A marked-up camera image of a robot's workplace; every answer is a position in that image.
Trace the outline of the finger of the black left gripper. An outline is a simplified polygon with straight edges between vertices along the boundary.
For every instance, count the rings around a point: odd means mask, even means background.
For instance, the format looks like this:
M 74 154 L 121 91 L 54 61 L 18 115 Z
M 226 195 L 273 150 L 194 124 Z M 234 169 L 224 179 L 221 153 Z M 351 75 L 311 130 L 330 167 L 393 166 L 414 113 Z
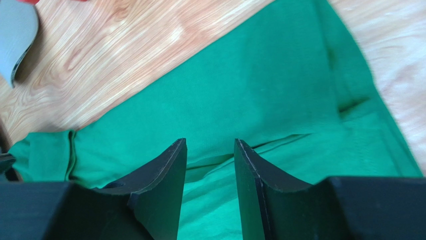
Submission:
M 16 173 L 12 166 L 16 159 L 9 153 L 0 154 L 0 181 L 1 182 L 15 182 Z

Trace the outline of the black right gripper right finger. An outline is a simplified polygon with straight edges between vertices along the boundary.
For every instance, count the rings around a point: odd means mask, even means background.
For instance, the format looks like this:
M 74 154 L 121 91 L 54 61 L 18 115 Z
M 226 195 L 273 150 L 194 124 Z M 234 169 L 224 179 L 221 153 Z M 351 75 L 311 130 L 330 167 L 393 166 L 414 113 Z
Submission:
M 274 240 L 272 207 L 267 189 L 278 193 L 297 192 L 311 186 L 261 157 L 244 140 L 234 142 L 234 167 L 238 205 L 244 240 Z

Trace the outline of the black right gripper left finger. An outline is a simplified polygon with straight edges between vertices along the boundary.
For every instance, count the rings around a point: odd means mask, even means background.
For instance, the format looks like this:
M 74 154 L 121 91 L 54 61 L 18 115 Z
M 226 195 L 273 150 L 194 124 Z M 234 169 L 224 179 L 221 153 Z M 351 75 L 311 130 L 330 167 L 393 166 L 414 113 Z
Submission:
M 187 143 L 180 138 L 155 159 L 98 189 L 122 197 L 123 204 L 100 239 L 177 239 L 186 166 Z

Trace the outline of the green t-shirt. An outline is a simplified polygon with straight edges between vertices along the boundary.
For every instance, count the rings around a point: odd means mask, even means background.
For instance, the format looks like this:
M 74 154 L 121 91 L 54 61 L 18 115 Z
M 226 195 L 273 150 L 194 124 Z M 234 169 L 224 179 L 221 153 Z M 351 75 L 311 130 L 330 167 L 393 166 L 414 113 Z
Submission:
M 180 240 L 243 237 L 234 140 L 308 183 L 421 177 L 352 35 L 325 0 L 276 0 L 78 130 L 10 148 L 27 182 L 104 187 L 186 138 Z

